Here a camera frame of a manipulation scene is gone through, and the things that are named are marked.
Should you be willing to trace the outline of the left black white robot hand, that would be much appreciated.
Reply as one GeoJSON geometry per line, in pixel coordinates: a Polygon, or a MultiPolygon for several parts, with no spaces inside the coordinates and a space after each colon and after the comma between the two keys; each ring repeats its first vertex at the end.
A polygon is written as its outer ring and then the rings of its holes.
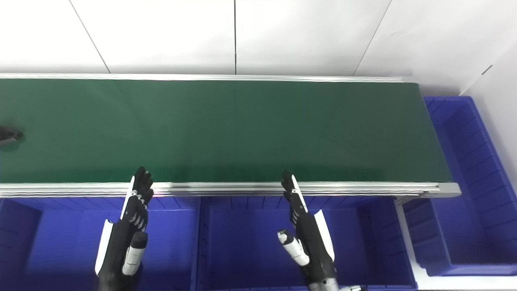
{"type": "Polygon", "coordinates": [[[139,167],[132,176],[117,222],[105,220],[95,262],[97,291],[135,291],[148,243],[151,173],[139,167]]]}

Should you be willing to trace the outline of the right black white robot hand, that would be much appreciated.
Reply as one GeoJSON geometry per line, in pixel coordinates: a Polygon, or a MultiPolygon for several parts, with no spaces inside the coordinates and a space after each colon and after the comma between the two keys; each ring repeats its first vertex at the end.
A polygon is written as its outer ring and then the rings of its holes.
{"type": "Polygon", "coordinates": [[[322,210],[309,212],[295,175],[286,169],[281,184],[295,234],[278,230],[280,244],[299,266],[309,291],[338,291],[334,245],[322,210]]]}

